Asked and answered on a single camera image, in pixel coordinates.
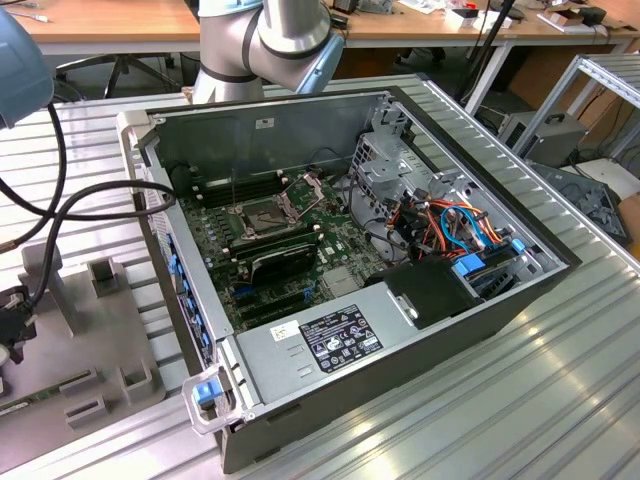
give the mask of wooden desk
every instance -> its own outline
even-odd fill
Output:
[[[47,55],[198,50],[199,25],[183,0],[39,0],[52,23],[19,19]],[[486,5],[483,0],[479,6]],[[615,45],[624,52],[638,32],[566,35],[525,10],[527,18],[503,29],[466,109],[472,115],[480,106],[511,49],[536,45]],[[472,46],[478,31],[451,28],[444,12],[425,15],[399,3],[393,15],[355,12],[345,34],[348,48],[403,48]]]
[[[189,52],[200,26],[184,0],[38,0],[51,23],[18,21],[45,55]],[[16,12],[33,10],[8,7]]]
[[[486,5],[482,0],[479,5]],[[392,15],[381,16],[372,13],[355,12],[349,15],[347,46],[359,47],[445,47],[474,44],[478,30],[474,27],[452,28],[448,25],[443,11],[429,15],[420,13],[400,3],[394,3]],[[604,45],[607,43],[628,43],[640,37],[639,32],[614,32],[611,38],[588,33],[567,35],[536,17],[539,11],[526,10],[526,19],[514,23],[509,29],[502,29],[495,45]]]

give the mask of warning label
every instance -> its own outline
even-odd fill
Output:
[[[357,306],[300,325],[320,369],[331,373],[382,348]]]

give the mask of blue latch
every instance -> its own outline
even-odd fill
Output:
[[[169,273],[171,275],[174,275],[176,273],[176,263],[178,262],[178,257],[177,255],[171,255],[171,258],[169,259]]]
[[[527,248],[524,243],[522,243],[522,240],[520,240],[519,238],[515,238],[512,242],[511,242],[511,246],[513,247],[513,249],[518,252],[518,255],[521,255],[522,252],[525,251],[525,249]]]
[[[202,408],[213,404],[213,401],[222,395],[224,390],[218,379],[209,380],[193,387],[193,399]]]
[[[475,272],[476,270],[480,270],[485,267],[485,264],[477,254],[472,253],[470,255],[465,255],[464,257],[460,257],[456,260],[456,263],[453,265],[455,269],[458,271],[460,275],[463,277],[469,275],[470,273]]]

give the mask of green circuit board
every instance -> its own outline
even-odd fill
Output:
[[[241,239],[245,225],[234,213],[237,205],[206,208],[196,198],[180,200],[193,238],[235,329],[242,331],[254,328],[332,300],[343,285],[342,280],[344,284],[351,285],[350,290],[353,290],[356,284],[358,288],[362,287],[371,274],[386,268],[362,229],[353,223],[348,213],[341,212],[344,197],[340,192],[325,183],[321,185],[321,189],[325,198],[298,218],[295,225],[284,221],[274,225],[276,231],[286,231],[301,225],[316,226],[314,231],[305,234],[305,238],[317,244],[313,266],[302,273],[276,278],[262,286],[253,286],[250,282],[239,280],[238,272],[245,268],[245,263],[250,263],[250,259],[246,262],[232,260],[226,250],[233,242],[250,243],[250,240]],[[297,182],[288,189],[287,197],[299,213],[317,199],[313,189],[304,181]],[[270,203],[273,198],[254,199],[243,202],[243,206],[245,211],[252,205],[268,210],[272,208]],[[336,281],[335,285],[339,284],[340,287],[332,288],[327,279],[337,277],[340,277],[340,281]]]

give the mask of aluminum extrusion table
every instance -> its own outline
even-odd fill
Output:
[[[491,339],[228,478],[637,478],[640,266],[433,83],[397,76],[328,88],[390,84],[451,132],[583,266]],[[117,112],[185,103],[176,94],[60,106],[70,159],[65,195],[124,178]],[[449,165],[424,136],[416,144],[436,165]],[[46,112],[0,132],[0,175],[30,200],[47,203],[56,161]],[[117,211],[128,202],[111,195],[85,207]],[[32,222],[0,199],[2,238]],[[6,476],[223,478],[213,438],[191,430],[177,395],[187,372],[137,223],[65,222],[59,246],[67,270],[104,255],[124,262],[171,396]],[[19,265],[16,252],[0,256],[0,284],[11,284]]]
[[[513,146],[516,154],[521,154],[525,146],[534,137],[538,127],[547,118],[563,93],[571,86],[580,73],[585,73],[591,80],[576,97],[567,111],[575,115],[580,107],[600,84],[622,97],[634,107],[640,108],[640,55],[629,53],[625,55],[578,55],[567,67],[556,86],[540,106],[538,112],[531,119],[527,128]],[[616,158],[640,134],[640,122],[616,145],[611,157]]]

